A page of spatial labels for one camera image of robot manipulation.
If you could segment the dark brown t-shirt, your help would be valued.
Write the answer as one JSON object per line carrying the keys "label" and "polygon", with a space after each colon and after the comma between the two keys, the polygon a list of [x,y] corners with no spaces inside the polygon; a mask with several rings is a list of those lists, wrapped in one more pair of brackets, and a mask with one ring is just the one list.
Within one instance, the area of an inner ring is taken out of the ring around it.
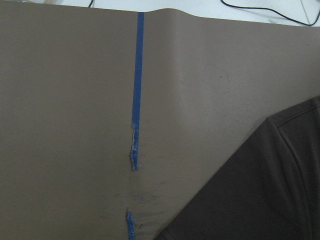
{"label": "dark brown t-shirt", "polygon": [[268,117],[157,236],[317,240],[320,99]]}

